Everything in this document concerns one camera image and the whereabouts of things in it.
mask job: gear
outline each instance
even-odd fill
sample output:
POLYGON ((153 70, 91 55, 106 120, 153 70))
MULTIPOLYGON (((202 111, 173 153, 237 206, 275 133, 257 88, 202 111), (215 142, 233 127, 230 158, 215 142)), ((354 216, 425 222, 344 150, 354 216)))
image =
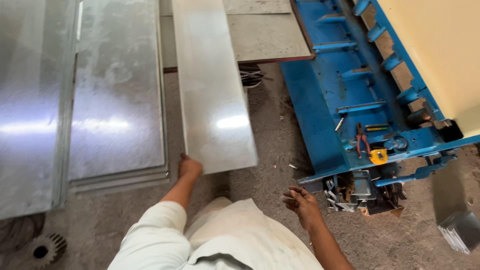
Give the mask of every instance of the gear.
POLYGON ((35 238, 28 248, 35 269, 42 269, 58 261, 67 250, 67 240, 58 233, 35 238))

